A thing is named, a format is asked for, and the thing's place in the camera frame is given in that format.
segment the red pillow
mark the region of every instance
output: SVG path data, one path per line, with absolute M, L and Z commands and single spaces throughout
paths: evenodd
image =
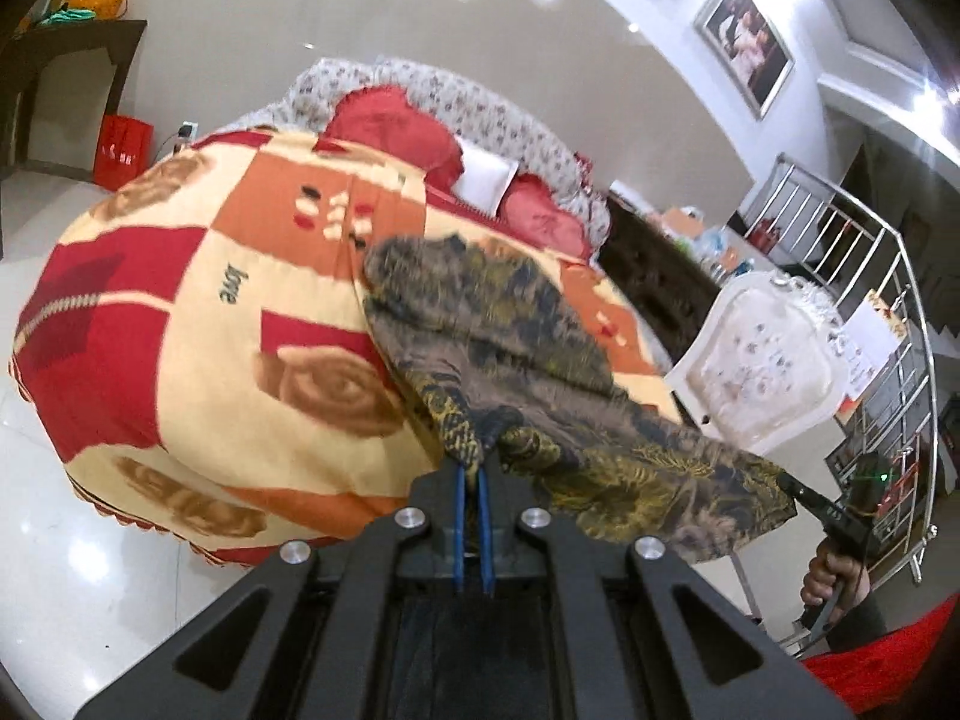
M 542 247 L 586 260 L 590 245 L 584 225 L 573 214 L 554 205 L 550 188 L 539 176 L 517 175 L 500 203 L 497 217 Z
M 398 86 L 373 86 L 344 97 L 325 136 L 363 143 L 426 172 L 426 182 L 451 191 L 464 172 L 463 153 L 452 133 L 407 103 Z

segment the yellow basket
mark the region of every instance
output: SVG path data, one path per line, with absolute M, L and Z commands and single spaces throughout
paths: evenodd
M 102 20 L 118 19 L 127 12 L 127 0 L 66 0 L 64 4 L 92 10 Z

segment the white paper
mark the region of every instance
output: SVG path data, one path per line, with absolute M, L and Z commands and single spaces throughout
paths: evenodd
M 850 365 L 847 394 L 851 400 L 856 400 L 864 394 L 901 341 L 869 300 L 857 306 L 843 329 L 847 336 L 846 357 Z

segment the picture frame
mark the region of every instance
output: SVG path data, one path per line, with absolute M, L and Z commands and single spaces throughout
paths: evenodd
M 796 64 L 779 30 L 754 0 L 708 0 L 695 25 L 755 117 L 763 119 Z

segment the hand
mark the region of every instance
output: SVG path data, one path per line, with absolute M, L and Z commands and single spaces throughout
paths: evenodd
M 803 587 L 800 589 L 803 603 L 819 607 L 832 598 L 837 577 L 846 584 L 843 595 L 830 615 L 831 625 L 867 597 L 870 593 L 870 575 L 857 560 L 838 555 L 833 542 L 825 538 L 817 547 L 817 557 L 810 560 L 810 570 L 803 577 Z

